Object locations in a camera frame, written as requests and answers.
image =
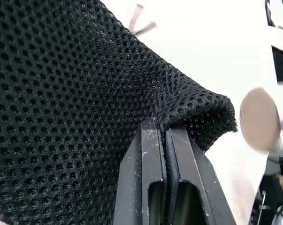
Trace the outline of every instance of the black object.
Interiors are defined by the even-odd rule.
[[[236,224],[212,165],[183,125],[166,131],[167,179],[163,152],[154,120],[144,121],[120,166],[114,225]]]
[[[272,46],[274,65],[278,83],[283,83],[283,51]]]
[[[262,211],[260,224],[271,224],[277,209],[283,205],[283,192],[277,175],[263,176],[259,190],[266,193],[264,204],[270,208]]]
[[[227,97],[148,49],[99,0],[0,1],[1,221],[111,224],[121,160],[153,116],[161,134],[178,120],[193,127],[203,151],[236,130]]]

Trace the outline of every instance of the white surface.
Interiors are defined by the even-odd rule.
[[[203,87],[227,95],[237,120],[242,99],[252,88],[264,87],[270,95],[278,95],[262,0],[103,2],[126,27],[136,4],[143,5],[135,28],[151,21],[157,28],[139,40]],[[245,225],[267,156],[253,151],[238,129],[219,138],[206,155],[237,224]]]
[[[282,0],[270,0],[268,9],[271,12],[271,19],[276,27],[283,28],[283,3]]]
[[[272,46],[283,50],[283,30],[268,26],[267,32],[268,40]]]

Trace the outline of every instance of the beige disc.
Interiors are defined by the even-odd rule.
[[[245,141],[256,150],[275,147],[280,134],[277,106],[263,88],[251,90],[240,106],[240,127]]]

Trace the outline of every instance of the round object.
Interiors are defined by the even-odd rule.
[[[240,106],[240,127],[245,141],[255,150],[269,151],[280,134],[277,106],[263,88],[250,91]]]

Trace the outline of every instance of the black fabric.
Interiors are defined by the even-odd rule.
[[[120,162],[150,116],[162,133],[182,120],[202,150],[236,130],[227,97],[98,0],[0,3],[0,220],[111,224]]]

